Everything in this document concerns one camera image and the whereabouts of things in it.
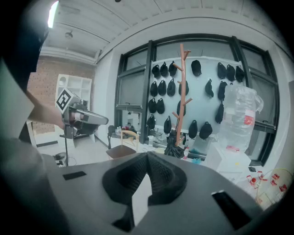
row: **gray surface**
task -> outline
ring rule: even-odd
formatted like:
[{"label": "gray surface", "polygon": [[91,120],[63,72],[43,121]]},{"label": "gray surface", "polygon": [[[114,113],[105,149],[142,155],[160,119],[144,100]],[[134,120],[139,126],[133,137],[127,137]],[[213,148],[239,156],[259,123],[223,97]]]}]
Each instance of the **gray surface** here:
[{"label": "gray surface", "polygon": [[[180,58],[170,58],[170,59],[166,59],[162,61],[156,61],[152,63],[152,67],[157,64],[159,65],[159,67],[161,67],[164,61],[166,62],[166,65],[169,66],[173,60],[178,66],[181,67]],[[199,60],[201,63],[202,74],[199,77],[195,77],[192,73],[191,63],[194,60]],[[243,68],[241,63],[239,62],[224,60],[221,58],[212,58],[212,57],[203,56],[203,57],[188,57],[186,59],[186,80],[189,86],[189,93],[186,96],[186,100],[188,100],[189,98],[193,98],[193,100],[189,102],[186,106],[186,114],[184,116],[183,125],[182,125],[183,130],[188,130],[192,121],[196,120],[198,131],[200,131],[201,127],[204,125],[205,122],[209,122],[213,129],[212,134],[216,134],[219,132],[220,125],[215,122],[215,115],[221,103],[221,101],[217,97],[218,88],[221,83],[221,80],[217,76],[218,62],[221,62],[225,67],[227,67],[227,65],[230,64],[234,66],[235,68],[236,68],[236,65],[240,65],[241,68]],[[205,85],[209,81],[209,78],[211,78],[212,80],[212,83],[211,83],[212,91],[214,92],[214,97],[211,99],[205,93]],[[171,79],[172,79],[171,76],[168,76],[167,78],[160,77],[159,79],[156,79],[153,77],[153,74],[152,74],[152,77],[150,78],[150,85],[154,81],[156,81],[158,86],[161,80],[165,80],[166,88],[167,88]],[[160,98],[163,98],[164,100],[164,107],[165,107],[164,113],[158,114],[157,112],[155,112],[153,114],[156,119],[155,125],[161,126],[162,129],[163,129],[164,122],[168,116],[170,116],[171,122],[176,124],[176,118],[172,114],[172,112],[176,112],[178,102],[181,100],[181,96],[179,95],[179,84],[177,83],[177,81],[181,81],[180,70],[177,70],[174,76],[175,95],[173,97],[169,97],[167,94],[165,94],[164,96],[161,96],[158,94],[155,97],[156,102]],[[228,79],[223,79],[222,81],[225,81],[228,85],[230,84],[230,81]],[[151,100],[151,99],[152,99],[152,96],[149,94],[148,100]]]}]

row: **white bookshelf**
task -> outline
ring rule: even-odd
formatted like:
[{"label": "white bookshelf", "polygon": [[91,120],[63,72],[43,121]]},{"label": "white bookshelf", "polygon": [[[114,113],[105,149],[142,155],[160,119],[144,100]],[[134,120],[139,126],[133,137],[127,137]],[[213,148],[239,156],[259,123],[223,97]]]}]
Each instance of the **white bookshelf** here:
[{"label": "white bookshelf", "polygon": [[[59,97],[60,93],[62,92],[63,88],[66,87],[67,89],[74,92],[81,99],[88,101],[88,110],[90,110],[91,85],[92,85],[92,79],[76,77],[76,76],[71,76],[66,74],[59,74],[57,85],[56,85],[55,102],[57,98]],[[64,147],[65,146],[64,138],[59,137],[59,135],[63,134],[64,131],[58,126],[55,126],[55,133],[57,135],[58,144],[61,147]],[[94,134],[91,134],[90,138],[93,142],[95,142]],[[74,147],[74,140],[67,139],[67,144],[68,144],[68,148]]]}]

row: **black fabric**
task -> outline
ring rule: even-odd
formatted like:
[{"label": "black fabric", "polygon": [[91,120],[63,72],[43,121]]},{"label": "black fabric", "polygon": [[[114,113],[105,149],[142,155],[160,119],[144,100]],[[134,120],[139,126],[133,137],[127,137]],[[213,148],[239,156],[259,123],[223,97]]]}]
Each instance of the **black fabric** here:
[{"label": "black fabric", "polygon": [[196,120],[193,120],[190,127],[189,127],[188,135],[191,139],[194,139],[197,135],[197,132],[198,132],[197,122],[196,122]]},{"label": "black fabric", "polygon": [[178,107],[176,108],[176,113],[179,115],[180,114],[180,106],[181,106],[181,101],[178,103]]},{"label": "black fabric", "polygon": [[151,94],[153,97],[157,96],[157,94],[158,94],[156,81],[154,81],[154,82],[151,84],[151,87],[150,87],[150,94]]},{"label": "black fabric", "polygon": [[153,114],[151,114],[150,118],[148,118],[146,122],[147,126],[149,127],[150,130],[154,129],[155,127],[155,118]]},{"label": "black fabric", "polygon": [[164,62],[163,65],[160,67],[160,74],[161,74],[161,76],[163,76],[163,77],[166,77],[166,76],[169,74],[165,62]]},{"label": "black fabric", "polygon": [[223,101],[225,99],[225,90],[226,90],[227,85],[228,84],[226,82],[220,81],[219,92],[217,94],[217,97],[221,101]]},{"label": "black fabric", "polygon": [[164,100],[162,98],[157,101],[156,110],[159,114],[164,113]]},{"label": "black fabric", "polygon": [[217,64],[217,76],[220,79],[226,78],[226,67],[220,62]]},{"label": "black fabric", "polygon": [[[186,81],[186,95],[189,93],[188,82]],[[179,85],[179,94],[182,94],[182,84]]]},{"label": "black fabric", "polygon": [[241,82],[243,82],[243,79],[244,79],[244,71],[239,66],[237,66],[236,67],[236,80],[241,83]]},{"label": "black fabric", "polygon": [[235,68],[232,65],[226,67],[226,77],[232,82],[235,81]]},{"label": "black fabric", "polygon": [[201,75],[201,64],[198,60],[195,60],[191,63],[191,68],[192,68],[192,72],[194,74],[194,76],[198,77],[199,75]]},{"label": "black fabric", "polygon": [[169,82],[169,85],[167,86],[167,95],[174,96],[174,94],[175,94],[175,82],[174,82],[174,79],[172,78],[171,81]]},{"label": "black fabric", "polygon": [[206,140],[210,134],[212,133],[212,127],[208,122],[205,122],[205,124],[202,126],[199,137],[203,140]]},{"label": "black fabric", "polygon": [[158,94],[165,95],[166,94],[166,84],[164,80],[161,80],[161,82],[158,85]]},{"label": "black fabric", "polygon": [[218,110],[217,110],[216,116],[215,116],[215,121],[218,124],[221,123],[223,115],[224,115],[224,105],[221,103]]},{"label": "black fabric", "polygon": [[149,102],[148,102],[148,108],[149,108],[149,112],[150,113],[155,113],[156,112],[156,101],[154,98],[152,98]]},{"label": "black fabric", "polygon": [[214,96],[213,91],[212,91],[211,79],[209,79],[209,81],[205,85],[205,92],[210,98],[212,98]]},{"label": "black fabric", "polygon": [[153,73],[153,75],[154,75],[155,78],[159,78],[160,77],[159,65],[158,64],[155,65],[152,68],[151,72]]},{"label": "black fabric", "polygon": [[171,120],[170,116],[164,122],[164,133],[169,134],[171,131]]},{"label": "black fabric", "polygon": [[173,65],[173,63],[174,61],[172,61],[172,63],[169,66],[169,73],[171,77],[175,76],[175,73],[177,71],[177,68]]}]

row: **black bag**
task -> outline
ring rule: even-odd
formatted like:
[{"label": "black bag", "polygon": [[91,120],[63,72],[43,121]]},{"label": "black bag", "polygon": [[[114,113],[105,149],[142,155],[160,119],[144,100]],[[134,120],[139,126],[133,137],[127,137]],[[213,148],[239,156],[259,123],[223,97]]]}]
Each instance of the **black bag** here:
[{"label": "black bag", "polygon": [[178,107],[176,108],[176,113],[179,115],[180,114],[180,106],[181,106],[181,101],[178,103]]},{"label": "black bag", "polygon": [[215,116],[215,121],[218,124],[220,124],[222,122],[223,115],[224,115],[224,105],[221,103],[218,110],[217,110],[216,116]]},{"label": "black bag", "polygon": [[174,96],[174,94],[175,94],[175,83],[174,83],[174,79],[172,78],[171,81],[169,82],[169,85],[167,86],[167,95]]},{"label": "black bag", "polygon": [[155,65],[152,68],[151,72],[153,73],[153,75],[154,75],[155,78],[159,78],[160,77],[159,65],[158,64]]},{"label": "black bag", "polygon": [[164,80],[161,80],[161,82],[158,85],[157,90],[158,90],[158,94],[165,95],[165,93],[166,93],[166,84],[165,84]]},{"label": "black bag", "polygon": [[164,100],[162,98],[157,101],[156,110],[159,114],[164,113]]},{"label": "black bag", "polygon": [[174,61],[172,61],[172,63],[169,66],[169,73],[171,77],[175,76],[175,73],[177,71],[177,68],[173,65],[173,63]]},{"label": "black bag", "polygon": [[154,98],[152,98],[149,102],[148,102],[148,108],[149,108],[149,112],[150,113],[155,113],[156,112],[156,101]]},{"label": "black bag", "polygon": [[164,122],[164,133],[169,134],[171,131],[171,120],[170,116]]},{"label": "black bag", "polygon": [[154,81],[152,84],[151,84],[151,87],[150,87],[150,94],[152,96],[157,96],[158,94],[158,91],[157,91],[157,84],[156,84],[156,81]]},{"label": "black bag", "polygon": [[164,62],[163,65],[160,67],[160,74],[163,77],[166,77],[168,75],[168,69],[166,66],[166,63]]},{"label": "black bag", "polygon": [[194,76],[199,76],[201,75],[201,64],[198,60],[195,60],[191,63],[191,68],[192,68],[192,72],[194,74]]},{"label": "black bag", "polygon": [[213,91],[212,91],[212,85],[211,85],[211,79],[209,79],[209,81],[207,82],[207,84],[205,85],[205,92],[206,94],[208,94],[208,96],[210,98],[212,98],[214,96]]},{"label": "black bag", "polygon": [[150,130],[154,129],[154,127],[155,127],[155,119],[154,119],[153,114],[151,114],[150,118],[148,118],[146,124],[147,124],[147,126],[149,127]]},{"label": "black bag", "polygon": [[241,82],[243,82],[243,78],[244,78],[244,71],[239,66],[237,66],[236,67],[236,80],[241,83]]},{"label": "black bag", "polygon": [[232,65],[226,67],[226,77],[232,82],[235,81],[235,68]]},{"label": "black bag", "polygon": [[226,67],[220,62],[217,64],[217,76],[219,76],[220,79],[226,77]]},{"label": "black bag", "polygon": [[199,137],[203,140],[206,140],[210,134],[212,133],[212,127],[208,122],[205,122],[205,124],[202,126]]},{"label": "black bag", "polygon": [[197,122],[196,122],[196,120],[193,120],[193,122],[191,123],[191,125],[189,127],[188,135],[191,139],[194,139],[197,135],[197,132],[198,132]]},{"label": "black bag", "polygon": [[184,157],[184,150],[175,145],[176,142],[176,131],[171,130],[170,135],[166,137],[167,146],[165,148],[164,154],[172,157],[182,158]]},{"label": "black bag", "polygon": [[221,101],[223,101],[225,99],[225,90],[226,90],[227,85],[228,84],[226,82],[220,81],[219,92],[217,94],[217,97]]},{"label": "black bag", "polygon": [[[186,95],[189,92],[189,86],[188,86],[188,82],[186,81]],[[182,94],[182,84],[179,85],[179,94]]]}]

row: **ceiling light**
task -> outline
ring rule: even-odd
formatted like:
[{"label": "ceiling light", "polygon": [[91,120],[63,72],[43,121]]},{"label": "ceiling light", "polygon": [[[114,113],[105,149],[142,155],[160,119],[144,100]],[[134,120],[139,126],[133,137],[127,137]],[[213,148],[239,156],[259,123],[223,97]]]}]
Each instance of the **ceiling light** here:
[{"label": "ceiling light", "polygon": [[53,21],[54,21],[54,16],[55,16],[55,12],[57,9],[57,5],[58,5],[58,1],[53,3],[53,5],[51,6],[51,9],[49,11],[48,27],[50,27],[50,28],[53,27]]}]

